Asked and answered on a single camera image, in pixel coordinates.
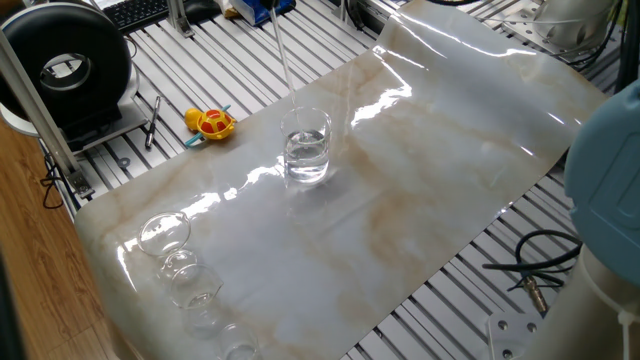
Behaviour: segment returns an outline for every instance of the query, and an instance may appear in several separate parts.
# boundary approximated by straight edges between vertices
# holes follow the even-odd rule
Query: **black cable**
[[[611,36],[613,35],[613,31],[616,28],[616,23],[618,22],[618,19],[620,18],[620,12],[622,10],[622,4],[623,4],[623,1],[620,0],[615,5],[613,16],[611,17],[611,26],[609,27],[609,31],[607,31],[607,35],[605,36],[604,40],[602,41],[600,46],[598,46],[598,49],[595,52],[593,52],[591,55],[589,55],[589,56],[587,56],[587,57],[585,57],[583,59],[568,62],[567,65],[576,66],[576,65],[581,65],[581,64],[587,62],[587,64],[585,66],[583,66],[582,68],[576,69],[577,71],[582,71],[582,70],[588,68],[589,66],[593,65],[596,62],[596,60],[604,52],[604,49],[607,47],[607,44],[609,43],[609,40],[611,39]]]
[[[63,181],[63,180],[61,177],[53,175],[54,171],[56,170],[56,165],[53,164],[52,166],[49,160],[47,160],[47,156],[51,156],[51,155],[45,155],[44,157],[45,166],[48,167],[49,170],[47,171],[47,175],[45,175],[43,179],[40,179],[40,185],[47,188],[47,191],[44,193],[44,199],[42,199],[42,206],[45,209],[53,210],[64,205],[64,202],[60,201],[60,204],[49,206],[47,205],[47,199],[49,198],[49,194],[51,193],[51,188],[53,188],[56,184],[55,182]]]
[[[534,238],[536,236],[542,236],[542,235],[552,235],[552,236],[561,237],[563,239],[571,241],[572,243],[578,246],[576,246],[574,249],[570,250],[566,254],[558,256],[548,261],[542,261],[542,262],[533,263],[533,264],[523,263],[521,252],[524,244],[527,241],[529,241],[531,238]],[[482,267],[484,269],[489,269],[489,270],[504,270],[504,271],[515,271],[515,272],[526,272],[526,271],[546,269],[552,266],[560,265],[568,260],[571,260],[577,257],[580,254],[581,245],[582,243],[580,242],[580,240],[578,240],[576,237],[571,236],[569,234],[566,234],[560,231],[555,231],[555,230],[537,230],[523,236],[522,239],[520,239],[520,241],[518,242],[518,245],[516,246],[516,264],[484,264],[482,265]]]
[[[461,5],[469,5],[474,2],[478,2],[480,0],[460,0],[460,1],[447,1],[447,0],[427,0],[434,4],[444,5],[444,6],[461,6]]]
[[[640,4],[630,0],[627,6],[628,24],[624,43],[621,45],[620,70],[616,79],[615,92],[618,93],[638,78],[638,57],[640,57]]]

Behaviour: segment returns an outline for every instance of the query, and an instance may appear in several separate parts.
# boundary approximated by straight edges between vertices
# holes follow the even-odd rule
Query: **marble-pattern sheet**
[[[146,359],[211,359],[136,243],[183,211],[266,359],[337,359],[542,177],[605,96],[455,9],[414,1],[297,94],[332,118],[330,177],[285,188],[283,99],[83,207],[107,314]]]

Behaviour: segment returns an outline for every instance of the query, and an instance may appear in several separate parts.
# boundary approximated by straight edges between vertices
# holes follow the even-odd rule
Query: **clear glass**
[[[216,297],[222,285],[218,274],[208,266],[187,265],[171,280],[171,300],[181,309],[203,307]]]
[[[242,323],[227,325],[213,339],[220,360],[261,360],[258,338]]]
[[[189,218],[182,212],[155,215],[140,229],[138,245],[152,256],[168,256],[182,249],[191,235]]]
[[[197,264],[198,259],[193,252],[180,249],[166,258],[160,258],[162,267],[160,268],[160,278],[166,281],[171,281],[176,273],[191,264]]]
[[[232,314],[217,299],[204,306],[182,310],[185,331],[196,339],[212,339],[233,323]]]
[[[322,181],[329,168],[329,115],[316,108],[298,107],[282,118],[280,129],[285,138],[287,177],[303,184]]]

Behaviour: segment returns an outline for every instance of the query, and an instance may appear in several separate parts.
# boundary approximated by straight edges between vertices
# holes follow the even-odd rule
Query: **metal bracket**
[[[524,355],[540,325],[542,317],[538,313],[491,315],[487,322],[491,360],[515,359]]]
[[[169,24],[173,26],[184,37],[194,35],[187,20],[187,14],[184,11],[184,3],[182,0],[167,0],[169,6]]]
[[[22,67],[18,56],[13,51],[9,40],[0,30],[0,74],[4,77],[11,91],[15,94],[27,118],[31,120],[38,135],[42,138],[62,175],[67,177],[81,198],[94,191],[84,178],[78,161],[71,153],[67,142],[62,138],[49,110],[38,95],[35,86]]]
[[[82,171],[76,171],[70,174],[69,176],[67,176],[67,179],[81,199],[86,199],[96,192],[91,188],[91,185],[89,185],[89,183],[87,182],[87,179],[82,174]]]

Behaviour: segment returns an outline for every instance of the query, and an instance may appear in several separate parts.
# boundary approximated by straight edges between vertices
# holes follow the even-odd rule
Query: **glass cup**
[[[191,235],[191,223],[182,212],[166,212],[153,216],[140,229],[138,246],[160,263],[158,276],[171,281],[176,272],[196,264],[196,255],[183,247]]]
[[[329,115],[316,108],[297,107],[282,118],[280,130],[285,138],[287,178],[303,184],[322,181],[329,167]]]
[[[205,265],[190,264],[173,276],[171,301],[181,309],[197,309],[211,303],[222,285],[222,280],[213,269]]]
[[[227,325],[213,338],[220,360],[261,360],[258,339],[251,328],[242,323]]]
[[[185,213],[160,213],[144,223],[138,234],[138,245],[148,255],[168,256],[182,249],[189,235],[191,223]]]

